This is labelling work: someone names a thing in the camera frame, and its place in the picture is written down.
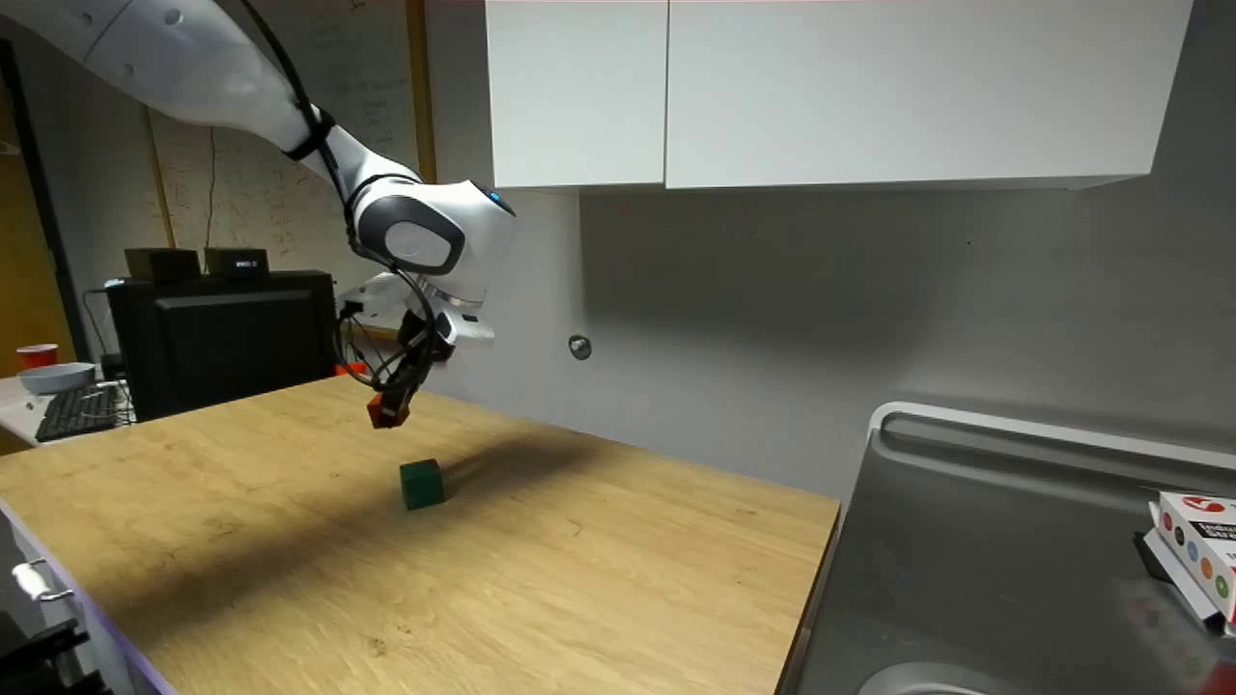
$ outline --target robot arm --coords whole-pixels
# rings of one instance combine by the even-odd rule
[[[487,337],[476,312],[514,212],[476,182],[423,186],[368,150],[213,0],[0,0],[0,14],[119,91],[173,119],[249,129],[336,189],[351,250],[391,268],[368,285],[374,308],[357,294],[345,312],[400,312],[405,355],[374,375],[374,423],[400,423],[427,366],[454,338]]]

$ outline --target upper cabinet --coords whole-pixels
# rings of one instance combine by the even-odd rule
[[[487,0],[494,182],[663,182],[663,19],[663,0]]]
[[[491,0],[498,186],[1087,182],[1153,160],[1189,0]]]

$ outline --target wooden table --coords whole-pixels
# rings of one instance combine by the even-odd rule
[[[773,691],[836,504],[346,378],[0,460],[176,691]],[[396,462],[450,499],[405,510]]]

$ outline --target cabinet door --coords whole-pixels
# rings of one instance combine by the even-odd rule
[[[494,182],[663,182],[663,19],[663,0],[487,0]]]
[[[1189,0],[672,0],[666,186],[1145,172]]]

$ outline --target green block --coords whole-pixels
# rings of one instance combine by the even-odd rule
[[[439,504],[449,499],[436,460],[400,462],[396,481],[405,510]]]

